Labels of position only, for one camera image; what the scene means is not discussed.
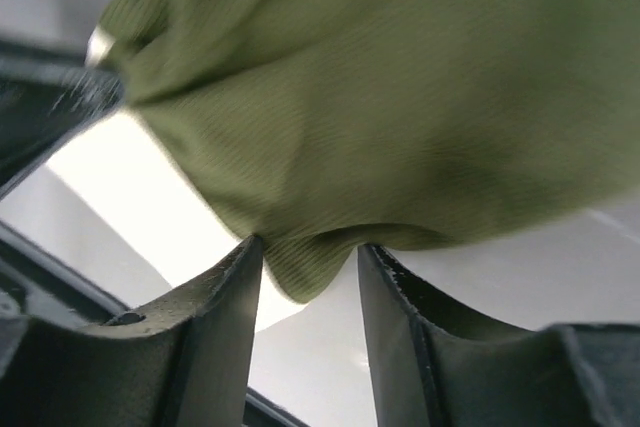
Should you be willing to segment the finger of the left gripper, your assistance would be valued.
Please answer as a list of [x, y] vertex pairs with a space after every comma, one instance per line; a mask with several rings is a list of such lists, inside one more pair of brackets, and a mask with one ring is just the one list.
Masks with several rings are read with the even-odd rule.
[[86, 66], [80, 52], [3, 38], [1, 195], [122, 101], [117, 75]]

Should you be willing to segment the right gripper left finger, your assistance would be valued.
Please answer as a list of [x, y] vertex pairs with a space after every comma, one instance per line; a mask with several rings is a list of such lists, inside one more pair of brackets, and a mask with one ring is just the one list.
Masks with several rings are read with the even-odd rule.
[[129, 309], [11, 235], [1, 244], [5, 426], [238, 426], [262, 245]]

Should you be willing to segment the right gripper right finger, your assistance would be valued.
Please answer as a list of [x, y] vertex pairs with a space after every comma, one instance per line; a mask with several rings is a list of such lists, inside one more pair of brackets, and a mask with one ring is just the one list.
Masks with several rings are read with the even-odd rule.
[[358, 250], [381, 426], [635, 426], [639, 329], [554, 324], [529, 331], [464, 305], [386, 249]]

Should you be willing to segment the olive green underwear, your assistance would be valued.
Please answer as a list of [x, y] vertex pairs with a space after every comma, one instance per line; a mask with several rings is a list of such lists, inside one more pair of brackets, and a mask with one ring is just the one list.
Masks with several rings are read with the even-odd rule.
[[639, 0], [111, 0], [126, 105], [305, 304], [637, 188]]

